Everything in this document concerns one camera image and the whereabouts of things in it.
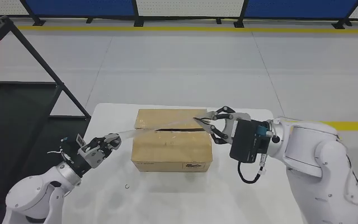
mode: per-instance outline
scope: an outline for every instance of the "black metal rail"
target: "black metal rail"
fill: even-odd
[[[340,20],[338,20],[337,23],[332,24],[332,26],[335,29],[338,30],[342,30],[345,29],[344,24],[346,24],[347,26],[352,26],[352,23],[349,21],[349,17],[352,15],[352,13],[354,12],[354,10],[357,8],[358,6],[358,0],[354,3],[354,5],[352,6],[352,8],[348,11],[348,13],[346,14],[346,16]]]

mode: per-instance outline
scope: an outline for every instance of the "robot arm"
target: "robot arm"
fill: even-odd
[[[222,132],[208,122],[217,119],[225,119]],[[238,172],[245,183],[259,179],[267,155],[283,162],[293,196],[308,224],[358,223],[358,180],[334,128],[284,118],[259,122],[227,106],[195,120],[216,144],[232,145],[230,157],[238,161]],[[240,165],[254,163],[258,153],[260,170],[248,181]]]
[[[77,142],[82,147],[73,158],[61,152],[64,162],[42,175],[24,178],[11,188],[6,197],[3,223],[62,224],[65,195],[80,184],[83,174],[119,148],[121,138],[118,134],[108,134],[94,138],[89,144],[82,139]]]
[[[260,178],[267,156],[283,162],[293,196],[309,224],[358,223],[358,181],[346,147],[332,127],[285,119],[260,122],[227,106],[194,119],[216,144],[232,145],[230,157],[238,161],[238,172],[245,183],[252,184]],[[209,123],[219,119],[225,120],[222,131]],[[3,223],[61,224],[65,195],[79,185],[88,170],[118,149],[121,141],[119,134],[94,138],[89,144],[79,141],[83,144],[75,156],[62,152],[64,162],[42,175],[18,182],[6,198]],[[246,180],[240,166],[254,163],[257,154],[261,154],[258,174],[254,180]]]

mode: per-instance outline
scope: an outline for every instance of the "box flap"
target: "box flap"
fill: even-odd
[[[180,120],[188,119],[185,123],[175,124],[169,129],[196,129],[202,128],[193,119],[197,115],[206,113],[206,109],[140,109],[134,128],[157,127]]]
[[[211,138],[207,132],[147,133],[133,139],[135,162],[211,162]]]

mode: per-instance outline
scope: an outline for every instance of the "cable connector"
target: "cable connector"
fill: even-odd
[[[261,159],[260,159],[260,166],[261,167],[265,167],[266,159],[267,159],[267,154],[261,154]]]
[[[264,175],[266,173],[266,169],[259,170],[257,174]]]

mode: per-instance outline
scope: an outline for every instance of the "black panel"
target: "black panel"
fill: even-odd
[[[58,151],[60,140],[68,137],[75,139],[77,134],[84,136],[88,122],[90,120],[84,116],[56,116],[49,117],[43,131],[37,138],[35,145],[31,150],[31,154],[27,163],[24,165],[20,179],[31,175],[40,175],[48,171],[51,167],[62,162],[60,154],[47,153],[49,151]]]
[[[57,94],[55,83],[0,83],[1,196],[8,191],[9,178],[21,170],[30,153],[29,143],[51,112]]]

